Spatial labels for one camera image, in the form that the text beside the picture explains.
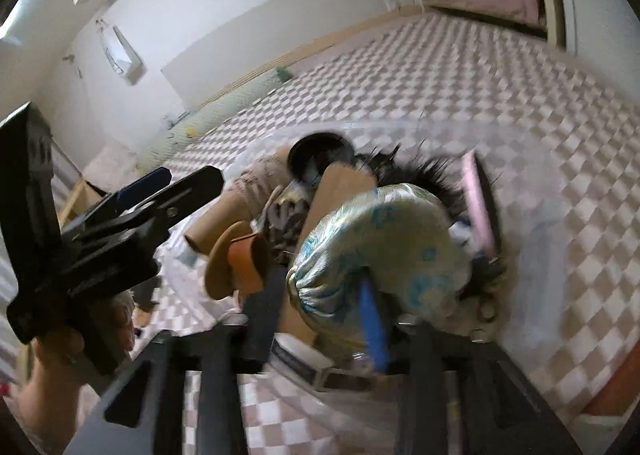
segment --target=pile of items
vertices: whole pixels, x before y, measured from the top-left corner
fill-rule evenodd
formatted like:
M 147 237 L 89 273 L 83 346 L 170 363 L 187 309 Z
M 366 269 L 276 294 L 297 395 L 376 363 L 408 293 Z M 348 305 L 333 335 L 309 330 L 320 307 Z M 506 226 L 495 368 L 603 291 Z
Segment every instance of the pile of items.
M 358 154 L 343 136 L 322 132 L 255 162 L 185 232 L 209 258 L 206 294 L 237 291 L 242 302 L 271 265 L 287 267 L 281 330 L 294 338 L 276 342 L 288 353 L 298 342 L 331 352 L 345 369 L 364 353 L 378 373 L 389 364 L 375 353 L 381 319 L 444 328 L 473 297 L 478 321 L 494 321 L 504 265 L 481 159 L 469 151 L 400 164 L 398 149 Z M 458 161 L 462 179 L 453 182 L 448 168 Z

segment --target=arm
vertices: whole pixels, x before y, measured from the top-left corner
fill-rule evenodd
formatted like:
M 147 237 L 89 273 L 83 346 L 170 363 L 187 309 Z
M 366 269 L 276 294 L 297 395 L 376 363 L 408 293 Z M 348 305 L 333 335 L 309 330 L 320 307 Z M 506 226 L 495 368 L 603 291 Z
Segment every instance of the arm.
M 116 333 L 126 351 L 133 348 L 130 309 L 114 309 Z M 23 426 L 41 441 L 47 455 L 61 454 L 76 433 L 78 400 L 84 382 L 72 366 L 84 341 L 73 329 L 52 331 L 32 343 L 34 364 L 16 404 Z

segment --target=metal ring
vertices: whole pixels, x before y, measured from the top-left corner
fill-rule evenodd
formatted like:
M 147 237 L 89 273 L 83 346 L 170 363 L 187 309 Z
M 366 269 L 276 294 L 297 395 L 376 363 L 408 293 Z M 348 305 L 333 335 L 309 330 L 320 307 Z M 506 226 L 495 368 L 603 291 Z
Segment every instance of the metal ring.
M 493 312 L 485 316 L 483 310 L 489 307 Z M 498 302 L 492 294 L 482 293 L 478 295 L 478 321 L 481 323 L 492 323 L 498 317 Z
M 473 329 L 469 332 L 469 339 L 472 343 L 484 343 L 484 329 Z

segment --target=shiny teal fabric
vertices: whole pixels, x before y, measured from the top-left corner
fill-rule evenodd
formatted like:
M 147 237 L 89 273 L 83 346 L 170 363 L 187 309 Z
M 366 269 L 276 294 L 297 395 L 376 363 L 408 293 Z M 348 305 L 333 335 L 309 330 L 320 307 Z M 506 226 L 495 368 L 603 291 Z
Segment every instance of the shiny teal fabric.
M 325 216 L 303 242 L 289 289 L 319 331 L 361 342 L 354 277 L 366 267 L 373 284 L 396 295 L 405 312 L 437 325 L 470 275 L 450 224 L 440 201 L 411 184 L 360 194 Z

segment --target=fabric cushion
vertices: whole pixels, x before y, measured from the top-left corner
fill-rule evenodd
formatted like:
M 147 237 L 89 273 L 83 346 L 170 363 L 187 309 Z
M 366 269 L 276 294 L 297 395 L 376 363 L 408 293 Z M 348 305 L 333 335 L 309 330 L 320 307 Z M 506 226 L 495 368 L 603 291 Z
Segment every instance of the fabric cushion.
M 228 118 L 251 106 L 255 101 L 266 97 L 290 77 L 291 75 L 285 69 L 267 70 L 233 92 L 206 104 L 170 130 L 164 130 L 156 135 L 138 155 L 138 170 L 142 173 L 155 170 L 208 131 L 219 127 Z

